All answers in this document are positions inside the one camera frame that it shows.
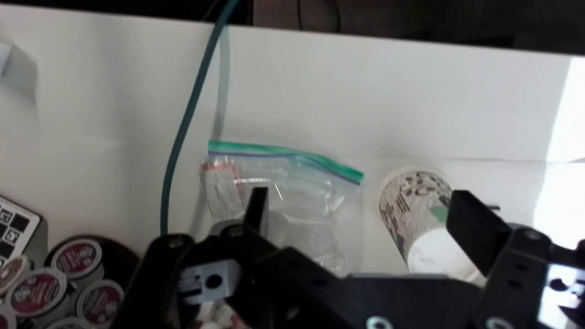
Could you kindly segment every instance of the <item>black object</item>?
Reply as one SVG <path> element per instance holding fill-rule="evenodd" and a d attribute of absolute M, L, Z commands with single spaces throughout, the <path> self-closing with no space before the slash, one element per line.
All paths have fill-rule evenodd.
<path fill-rule="evenodd" d="M 39 5 L 114 14 L 216 22 L 227 0 L 2 0 L 4 4 Z M 231 24 L 253 24 L 253 0 L 242 0 Z"/>
<path fill-rule="evenodd" d="M 256 188 L 245 221 L 223 225 L 201 243 L 189 236 L 157 237 L 114 329 L 189 327 L 198 305 L 187 296 L 214 300 L 218 292 L 251 327 L 547 327 L 538 320 L 545 294 L 580 285 L 580 280 L 567 283 L 551 276 L 561 267 L 585 278 L 582 248 L 556 247 L 534 228 L 510 228 L 470 192 L 454 192 L 448 230 L 488 276 L 485 289 L 444 276 L 340 280 L 298 250 L 276 248 L 258 234 L 265 199 L 267 190 Z M 238 270 L 203 272 L 232 259 Z M 236 274 L 238 283 L 225 285 Z M 194 285 L 185 289 L 179 276 L 194 276 Z M 585 325 L 580 298 L 576 307 L 552 307 Z"/>

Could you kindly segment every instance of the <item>cup lid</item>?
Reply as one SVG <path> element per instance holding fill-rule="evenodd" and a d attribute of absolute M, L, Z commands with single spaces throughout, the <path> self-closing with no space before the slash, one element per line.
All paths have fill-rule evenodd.
<path fill-rule="evenodd" d="M 17 256 L 0 269 L 0 294 L 6 294 L 13 283 L 31 269 L 28 256 Z"/>
<path fill-rule="evenodd" d="M 39 269 L 22 276 L 6 303 L 19 318 L 35 318 L 55 309 L 68 290 L 68 278 L 57 269 Z"/>
<path fill-rule="evenodd" d="M 70 280 L 79 280 L 92 274 L 103 261 L 103 248 L 93 239 L 73 239 L 62 245 L 53 259 L 51 267 L 64 272 Z"/>

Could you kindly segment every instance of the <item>plastic bag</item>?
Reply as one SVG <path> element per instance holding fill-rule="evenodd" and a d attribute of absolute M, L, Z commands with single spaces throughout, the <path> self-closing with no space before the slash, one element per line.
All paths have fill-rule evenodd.
<path fill-rule="evenodd" d="M 201 179 L 218 221 L 242 219 L 253 188 L 267 186 L 262 234 L 269 241 L 296 247 L 337 274 L 359 269 L 362 172 L 309 152 L 210 141 Z"/>

